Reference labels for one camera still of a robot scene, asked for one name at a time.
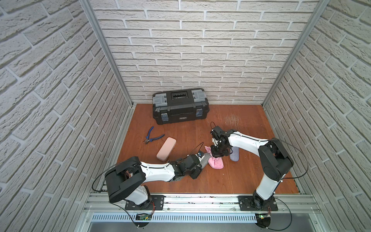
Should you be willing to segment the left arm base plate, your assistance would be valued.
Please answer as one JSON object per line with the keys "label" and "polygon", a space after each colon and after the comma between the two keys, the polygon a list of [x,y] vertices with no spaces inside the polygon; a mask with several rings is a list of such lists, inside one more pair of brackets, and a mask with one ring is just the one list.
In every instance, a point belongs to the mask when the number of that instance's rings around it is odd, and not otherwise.
{"label": "left arm base plate", "polygon": [[134,202],[127,201],[125,205],[126,210],[162,210],[164,205],[164,195],[151,195],[149,196],[148,200],[143,202],[140,205],[136,205]]}

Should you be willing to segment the pink eyeglass case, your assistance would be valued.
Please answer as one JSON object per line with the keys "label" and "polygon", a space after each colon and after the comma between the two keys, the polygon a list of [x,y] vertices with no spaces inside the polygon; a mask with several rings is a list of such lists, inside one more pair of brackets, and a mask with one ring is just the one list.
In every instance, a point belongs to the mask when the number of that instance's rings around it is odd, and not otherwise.
{"label": "pink eyeglass case", "polygon": [[157,159],[166,161],[174,149],[176,142],[177,141],[174,138],[168,137],[157,153]]}

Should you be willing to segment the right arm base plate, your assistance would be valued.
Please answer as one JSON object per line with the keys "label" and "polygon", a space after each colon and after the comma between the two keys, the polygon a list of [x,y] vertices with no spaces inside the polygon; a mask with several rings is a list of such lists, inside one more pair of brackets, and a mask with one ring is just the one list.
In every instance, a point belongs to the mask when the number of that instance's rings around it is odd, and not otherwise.
{"label": "right arm base plate", "polygon": [[263,200],[258,195],[240,195],[237,199],[241,211],[278,211],[278,206],[273,196]]}

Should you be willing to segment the pink microfibre cloth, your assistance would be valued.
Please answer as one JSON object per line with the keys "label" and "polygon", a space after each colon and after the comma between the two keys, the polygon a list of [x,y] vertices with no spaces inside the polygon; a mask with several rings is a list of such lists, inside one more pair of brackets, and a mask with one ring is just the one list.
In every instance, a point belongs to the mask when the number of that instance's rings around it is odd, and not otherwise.
{"label": "pink microfibre cloth", "polygon": [[223,169],[224,163],[223,163],[222,158],[215,158],[212,154],[211,147],[205,146],[205,149],[206,149],[206,152],[210,154],[210,158],[208,159],[209,165],[213,169],[217,169],[217,170]]}

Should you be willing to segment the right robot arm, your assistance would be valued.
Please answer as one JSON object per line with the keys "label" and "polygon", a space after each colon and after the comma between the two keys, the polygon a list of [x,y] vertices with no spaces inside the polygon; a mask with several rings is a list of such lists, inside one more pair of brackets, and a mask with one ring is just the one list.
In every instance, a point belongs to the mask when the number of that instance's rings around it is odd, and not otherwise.
{"label": "right robot arm", "polygon": [[241,148],[260,158],[264,172],[263,178],[253,193],[252,206],[262,209],[273,199],[275,190],[286,174],[294,166],[282,142],[278,139],[260,139],[245,135],[236,130],[223,131],[219,126],[211,129],[214,158],[230,155],[231,149]]}

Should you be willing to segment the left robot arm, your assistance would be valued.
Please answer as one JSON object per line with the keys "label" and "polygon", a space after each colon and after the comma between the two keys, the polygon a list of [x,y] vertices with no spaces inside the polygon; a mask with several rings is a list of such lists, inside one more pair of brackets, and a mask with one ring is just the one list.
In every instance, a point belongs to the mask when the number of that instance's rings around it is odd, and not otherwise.
{"label": "left robot arm", "polygon": [[199,152],[165,164],[149,164],[132,157],[104,174],[110,203],[127,201],[141,206],[150,201],[147,182],[180,181],[185,176],[196,179],[208,164],[209,154]]}

